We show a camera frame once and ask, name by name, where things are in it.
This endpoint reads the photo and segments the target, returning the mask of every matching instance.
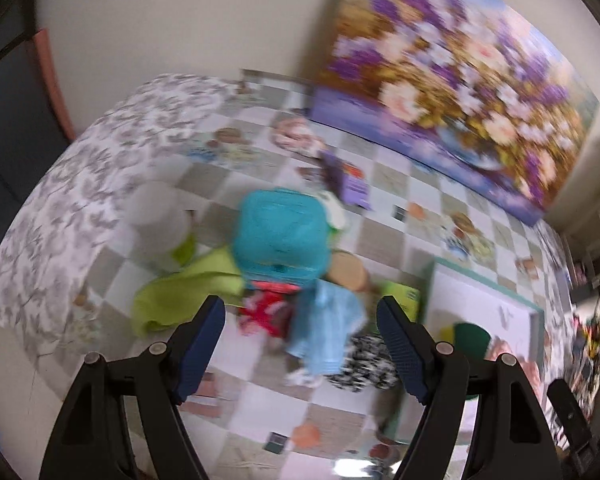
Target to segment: floral canvas painting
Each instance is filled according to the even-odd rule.
[[[342,0],[311,115],[533,225],[597,109],[574,67],[501,0]]]

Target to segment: lime green towel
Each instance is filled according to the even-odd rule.
[[[214,249],[184,270],[158,278],[134,298],[132,325],[138,335],[190,321],[210,294],[239,303],[244,280],[229,247]]]

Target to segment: metal screw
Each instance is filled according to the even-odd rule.
[[[507,366],[515,366],[518,360],[511,354],[502,354],[502,362]]]
[[[149,346],[149,354],[160,355],[164,354],[166,351],[167,345],[162,341],[158,341],[157,343],[154,343],[151,346]]]
[[[89,352],[84,356],[84,363],[87,365],[94,365],[100,360],[100,354],[97,352]]]
[[[453,345],[450,345],[449,343],[445,343],[444,341],[441,341],[440,343],[438,343],[436,345],[436,350],[438,351],[439,354],[451,355],[454,352],[454,347],[453,347]]]

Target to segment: black and white patterned cloth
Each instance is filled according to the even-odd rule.
[[[351,338],[342,371],[329,376],[328,380],[337,388],[351,392],[359,392],[367,386],[388,390],[397,384],[398,375],[384,340],[365,334]]]
[[[74,300],[112,238],[126,197],[161,156],[182,152],[236,85],[163,74],[95,121],[46,172],[0,244],[0,326],[32,362],[67,341],[87,344],[97,311]]]

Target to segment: white wall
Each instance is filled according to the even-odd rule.
[[[163,72],[235,78],[240,68],[311,77],[336,0],[38,0],[78,132]],[[600,100],[600,26],[581,0],[504,0],[575,65]],[[600,191],[600,111],[556,225]]]

